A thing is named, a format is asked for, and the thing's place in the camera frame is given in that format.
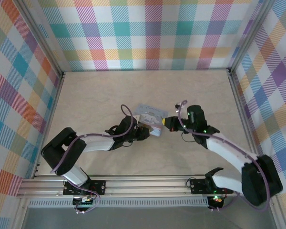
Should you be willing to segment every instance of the plaid wallpaper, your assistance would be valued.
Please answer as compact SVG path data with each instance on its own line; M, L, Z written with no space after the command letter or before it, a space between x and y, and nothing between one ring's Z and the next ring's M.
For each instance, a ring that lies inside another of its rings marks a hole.
M0 229L32 171L58 79L12 0L0 0Z
M276 0L236 71L259 153L272 156L286 210L286 0Z
M62 69L101 71L226 68L262 0L26 3Z

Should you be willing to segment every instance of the marble-pattern floor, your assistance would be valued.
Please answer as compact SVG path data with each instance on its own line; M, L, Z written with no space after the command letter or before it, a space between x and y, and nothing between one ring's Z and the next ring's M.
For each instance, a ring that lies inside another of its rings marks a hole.
M80 133L102 133L118 125L124 118L121 104L134 111L143 103L172 116L174 105L184 99L188 105L200 105L210 125L249 149L225 70L67 73L48 141L67 126ZM168 129L131 147L83 153L77 164L90 175L205 174L215 167L237 172L217 154L184 142L180 132ZM48 175L50 170L42 158L38 175Z

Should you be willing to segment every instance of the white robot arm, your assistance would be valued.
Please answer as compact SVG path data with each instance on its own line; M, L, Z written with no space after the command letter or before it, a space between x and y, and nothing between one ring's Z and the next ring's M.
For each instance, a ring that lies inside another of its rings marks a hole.
M131 117L126 116L119 125L111 127L105 131L103 135L111 135L112 137L103 136L85 136L81 139L75 140L78 136L72 128L67 127L63 129L56 137L54 137L41 151L41 155L47 161L52 169L55 169L55 174L64 177L71 184L75 186L90 189L91 180L89 176L75 163L82 152L95 150L115 150L123 145L124 142L143 141L149 137L149 129L146 127L138 127L137 121L133 118L133 126L130 131L120 137L114 137L125 133L131 125ZM66 151L63 145L70 146L71 142L75 140L74 144L69 147L66 157L63 155ZM72 187L78 194L84 192L76 187Z
M270 196L283 190L270 157L267 155L256 156L236 144L232 144L219 130L207 124L201 106L189 106L187 115L188 119L176 116L168 117L163 119L163 124L170 131L183 131L185 134L191 132L197 144L217 153L239 171L239 173L232 173L223 168L216 168L208 172L205 175L205 185L210 191L227 188L243 194L251 204L259 206L266 201L267 194L265 182L256 164L262 169L267 179Z
M266 201L267 195L264 180L255 163L258 163L266 176L270 196L282 191L282 183L270 157L266 155L256 156L241 149L246 152L246 156L242 155L239 152L239 147L232 147L231 144L227 144L227 139L219 130L207 125L204 112L200 106L190 106L187 111L188 119L182 119L183 125L179 122L178 117L173 116L163 120L164 126L170 131L183 131L185 134L188 134L189 130L195 132L196 134L192 135L196 144L217 153L239 171L235 174L225 171L223 168L215 168L206 173L203 185L208 193L216 192L219 188L227 188L242 193L251 204L259 206ZM119 125L113 126L106 133L111 136L121 135L130 126L131 117L126 116ZM84 136L80 139L76 132L67 127L42 149L41 155L51 168L55 169L57 175L64 177L72 184L72 186L68 186L68 182L66 182L65 187L68 190L72 190L77 195L87 195L88 192L83 190L91 190L91 187L96 186L96 184L75 164L82 152L115 150L121 147L124 142L142 141L148 137L149 129L138 127L134 118L131 131L120 137ZM62 145L69 146L72 141L74 141L73 145L69 147L68 154L65 154L66 151Z

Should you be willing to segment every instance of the wire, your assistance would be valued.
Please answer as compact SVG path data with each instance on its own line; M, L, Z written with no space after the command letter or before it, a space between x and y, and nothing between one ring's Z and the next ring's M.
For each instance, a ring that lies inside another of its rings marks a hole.
M129 146L124 146L124 145L122 145L122 146L124 146L124 147L130 147L132 144L133 144L133 142L131 142Z
M223 199L226 199L227 198L227 189L224 188L224 190L225 190L225 197Z
M181 133L181 138L182 138L182 140L184 140L185 141L185 139L183 138L183 132Z
M57 169L61 166L61 164L62 164L63 161L65 160L67 154L69 153L71 147L73 146L73 144L74 144L78 139L83 138L83 137L86 137L86 136L101 136L101 137L114 138L114 137L122 137L122 136L126 135L126 134L131 130L131 128L133 127L133 114L132 114L131 110L128 108L128 106L122 104L122 105L121 105L121 110L122 110L122 112L123 112L124 115L127 116L127 114L126 114L125 111L123 110L123 107L125 107L125 108L128 110L128 112L129 112L129 114L130 114L130 117L132 118L129 128L128 128L124 133L119 134L119 135L103 135L103 134L91 133L91 134L85 134L85 135L80 135L80 136L76 137L76 138L70 143L70 145L68 146L67 150L65 151L65 153L64 153L63 156L61 157L61 160L60 160L59 163L55 166L55 168L52 169L51 173L56 172Z
M183 105L186 105L187 104L187 100L183 100L182 103L180 104L180 107L179 107L179 112L178 112L178 120L181 124L181 126L184 126L182 120L181 120L181 108ZM254 206L253 204L251 204L247 199L241 197L248 205L250 205L252 208L254 208L255 210L257 211L261 211L261 212L264 212L268 209L269 207L269 203L270 203L270 190L269 190L269 184L267 182L267 178L265 176L265 173L263 172L262 168L260 167L260 165L249 155L247 154L244 150L242 150L241 148L239 148L238 146L234 145L232 142L229 142L221 137L218 137L218 136L214 136L214 135L209 135L209 134L203 134L203 133L197 133L197 132L194 132L193 130L190 130L186 127L184 127L184 130L186 130L187 132L193 134L193 135L198 135L198 136L206 136L206 137L212 137L212 138L215 138L219 141L222 141L223 143L226 143L228 144L229 146L231 146L233 149L237 150L238 152L240 152L242 155L246 156L247 158L249 158L253 164L257 167L258 171L260 172L262 178L263 178L263 181L264 181L264 184L265 184L265 188L266 188L266 205L263 207L263 208L257 208L256 206Z
M80 210L78 210L78 208L77 208L78 204L76 204L76 205L75 205L75 211L76 211L76 212L84 214L84 213L87 213L87 212L89 212L89 211L92 211L93 209L95 209L95 208L100 204L100 202L101 202L101 196L100 196L100 194L98 194L98 193L95 192L95 191L92 191L92 190L89 190L89 189L85 189L85 188L83 188L83 187L79 187L78 185L76 185L76 184L74 184L74 183L72 183L72 182L70 182L70 181L68 181L68 182L69 182L73 187L78 188L78 189L83 190L83 191L86 191L86 192L90 192L90 193L96 195L96 197L98 198L98 201L94 204L94 206L93 206L93 207L90 207L89 209L87 209L87 210L85 210L85 211L80 211Z
M189 189L190 189L191 187L187 185L187 182L189 182L190 179L196 179L196 178L190 177L190 178L188 178L188 180L186 181L185 186L187 186Z

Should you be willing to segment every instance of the metal bracket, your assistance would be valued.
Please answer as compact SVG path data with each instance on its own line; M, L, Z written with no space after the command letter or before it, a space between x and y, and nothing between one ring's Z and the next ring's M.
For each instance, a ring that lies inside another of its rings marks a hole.
M63 196L74 196L77 193L74 191L74 187L69 182L64 182ZM91 180L90 189L95 191L99 195L105 195L106 181L105 180Z
M205 179L190 179L190 188L192 194L233 194L232 190L224 188L210 190L205 183Z

